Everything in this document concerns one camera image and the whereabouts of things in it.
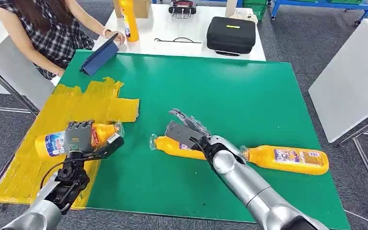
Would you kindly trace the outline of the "person's left hand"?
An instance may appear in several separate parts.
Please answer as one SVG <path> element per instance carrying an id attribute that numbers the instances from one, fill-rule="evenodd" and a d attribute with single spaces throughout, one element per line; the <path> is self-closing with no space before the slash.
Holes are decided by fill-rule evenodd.
<path id="1" fill-rule="evenodd" d="M 113 40 L 117 45 L 121 45 L 125 42 L 124 35 L 119 31 L 110 31 L 109 29 L 103 30 L 103 37 L 108 40 Z"/>

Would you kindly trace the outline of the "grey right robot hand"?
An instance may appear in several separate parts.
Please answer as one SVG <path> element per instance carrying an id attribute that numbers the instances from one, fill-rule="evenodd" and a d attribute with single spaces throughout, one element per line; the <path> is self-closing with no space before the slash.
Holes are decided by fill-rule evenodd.
<path id="1" fill-rule="evenodd" d="M 193 116 L 188 116 L 177 108 L 170 110 L 169 114 L 176 116 L 182 123 L 171 121 L 165 131 L 167 137 L 202 152 L 207 161 L 212 161 L 218 151 L 225 149 L 220 143 L 211 143 L 210 132 Z"/>

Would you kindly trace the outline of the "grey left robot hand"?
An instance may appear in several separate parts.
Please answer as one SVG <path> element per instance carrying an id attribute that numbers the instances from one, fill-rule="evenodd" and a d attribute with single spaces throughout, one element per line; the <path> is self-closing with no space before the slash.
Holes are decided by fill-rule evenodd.
<path id="1" fill-rule="evenodd" d="M 99 134 L 94 134 L 94 125 L 93 120 L 69 122 L 64 139 L 67 161 L 105 159 L 123 146 L 124 139 L 117 131 L 105 135 L 104 143 L 101 143 Z"/>

